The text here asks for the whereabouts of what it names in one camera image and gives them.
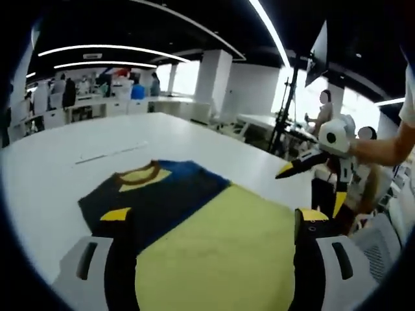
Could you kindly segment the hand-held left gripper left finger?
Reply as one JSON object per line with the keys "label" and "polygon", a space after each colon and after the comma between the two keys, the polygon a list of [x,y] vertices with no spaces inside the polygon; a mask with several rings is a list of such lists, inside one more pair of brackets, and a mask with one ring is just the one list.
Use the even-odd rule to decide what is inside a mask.
{"label": "hand-held left gripper left finger", "polygon": [[139,310],[129,208],[102,216],[60,261],[53,289],[72,310]]}

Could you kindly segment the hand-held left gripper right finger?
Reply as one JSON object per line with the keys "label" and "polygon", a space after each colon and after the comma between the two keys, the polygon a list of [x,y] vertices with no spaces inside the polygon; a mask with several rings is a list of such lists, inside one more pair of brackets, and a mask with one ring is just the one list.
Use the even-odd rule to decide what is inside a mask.
{"label": "hand-held left gripper right finger", "polygon": [[367,256],[348,236],[336,235],[325,214],[296,209],[294,241],[291,310],[355,310],[376,289]]}

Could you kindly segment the person's right hand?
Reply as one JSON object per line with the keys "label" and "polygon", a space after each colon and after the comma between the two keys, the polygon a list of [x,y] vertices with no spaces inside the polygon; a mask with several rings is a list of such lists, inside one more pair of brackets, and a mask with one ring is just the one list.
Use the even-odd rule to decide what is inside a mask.
{"label": "person's right hand", "polygon": [[357,158],[361,163],[367,162],[366,147],[368,146],[368,140],[364,139],[351,139],[349,143],[348,154]]}

